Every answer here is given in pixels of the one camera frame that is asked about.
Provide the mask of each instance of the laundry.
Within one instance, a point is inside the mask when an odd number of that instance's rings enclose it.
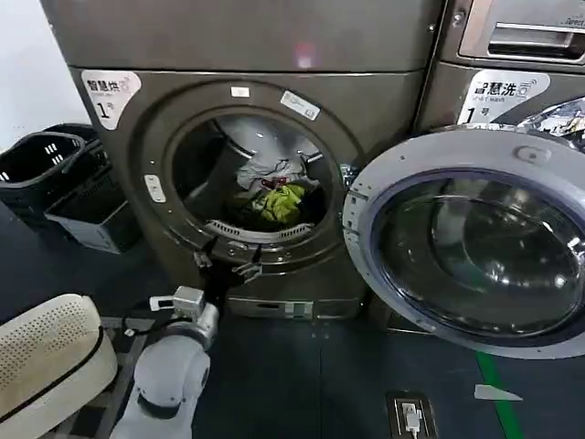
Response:
[[[230,216],[241,226],[257,231],[293,227],[302,220],[301,204],[307,189],[299,184],[240,192],[229,203]]]
[[[275,157],[271,154],[257,153],[237,174],[238,184],[256,193],[267,188],[275,189],[292,182],[303,181],[317,187],[319,182],[307,176],[305,160],[302,155],[290,158]]]

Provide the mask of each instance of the black laundry basket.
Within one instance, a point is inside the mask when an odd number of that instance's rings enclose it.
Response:
[[[140,227],[111,169],[104,168],[45,214],[79,243],[111,253],[123,253],[140,237]]]
[[[45,211],[107,164],[89,125],[52,126],[23,137],[0,155],[0,201],[31,229],[63,233]]]

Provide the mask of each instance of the label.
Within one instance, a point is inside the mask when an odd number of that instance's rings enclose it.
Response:
[[[306,117],[310,121],[314,121],[321,111],[319,107],[312,105],[310,102],[307,102],[305,99],[298,97],[290,91],[284,92],[281,97],[281,104]]]
[[[304,314],[306,316],[312,316],[313,315],[313,304],[308,302],[306,304],[304,304]]]
[[[150,198],[155,203],[166,203],[166,195],[161,186],[161,180],[154,174],[146,174],[144,176],[144,183],[150,194]]]
[[[585,5],[581,2],[579,7],[582,9],[583,7],[585,7]],[[578,29],[583,29],[585,28],[585,13],[583,12],[574,13],[570,16],[567,16],[567,18],[560,20],[558,24],[563,27],[574,27]]]
[[[294,302],[284,303],[284,314],[287,316],[294,315]]]
[[[106,130],[115,130],[122,112],[142,83],[133,71],[84,70],[81,79],[98,120]]]
[[[550,85],[546,73],[482,70],[475,74],[459,114],[461,123],[490,123]]]
[[[248,87],[232,87],[231,96],[233,98],[249,98],[250,89]]]

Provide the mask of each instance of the green tape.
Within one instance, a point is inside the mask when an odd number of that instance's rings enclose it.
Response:
[[[485,384],[503,390],[502,381],[497,374],[492,356],[483,352],[477,352],[475,357],[477,358],[479,369],[484,376]],[[500,419],[500,424],[502,424],[502,428],[504,429],[505,439],[523,439],[524,436],[520,430],[520,424],[512,408],[512,403],[510,401],[494,401],[494,403],[497,417]]]

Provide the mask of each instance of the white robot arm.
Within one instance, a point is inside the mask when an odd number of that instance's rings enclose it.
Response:
[[[180,286],[172,296],[151,298],[152,310],[175,309],[186,321],[168,326],[165,336],[138,359],[130,399],[111,439],[191,439],[197,400],[209,373],[206,350],[218,331],[226,293],[261,273],[260,246],[251,262],[234,266],[210,260],[216,241],[194,254],[205,292]]]
[[[191,322],[168,327],[164,337],[144,350],[134,369],[134,385],[111,439],[191,439],[197,400],[209,373],[209,355],[218,327],[218,310],[205,304],[203,292],[179,287],[169,302]]]

